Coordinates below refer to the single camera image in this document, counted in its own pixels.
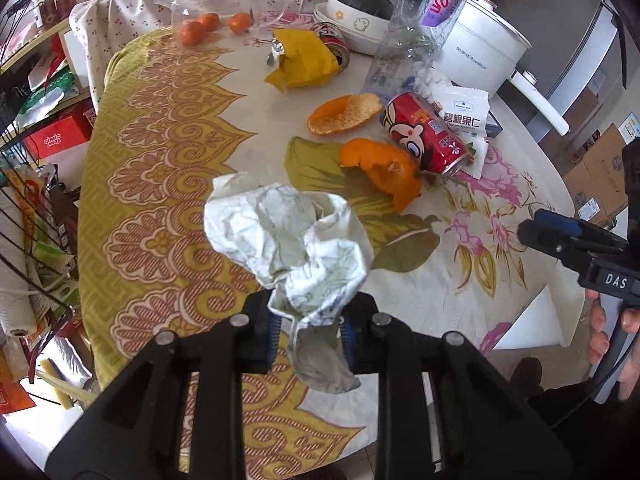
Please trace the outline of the person right hand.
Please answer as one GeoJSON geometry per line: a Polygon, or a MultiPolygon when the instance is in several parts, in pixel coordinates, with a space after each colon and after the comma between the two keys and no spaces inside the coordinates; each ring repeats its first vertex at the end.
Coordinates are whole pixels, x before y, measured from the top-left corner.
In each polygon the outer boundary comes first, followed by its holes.
{"type": "MultiPolygon", "coordinates": [[[[600,295],[594,290],[586,290],[586,299],[590,305],[590,341],[587,349],[587,358],[591,364],[598,364],[608,352],[610,341],[605,335],[604,328],[606,323],[605,310],[600,304],[600,295]]],[[[620,326],[628,334],[638,333],[639,331],[639,311],[637,309],[627,310],[620,326]]],[[[636,388],[639,380],[639,341],[634,344],[630,357],[626,359],[625,365],[618,376],[618,398],[621,401],[627,401],[634,388],[636,388]]]]}

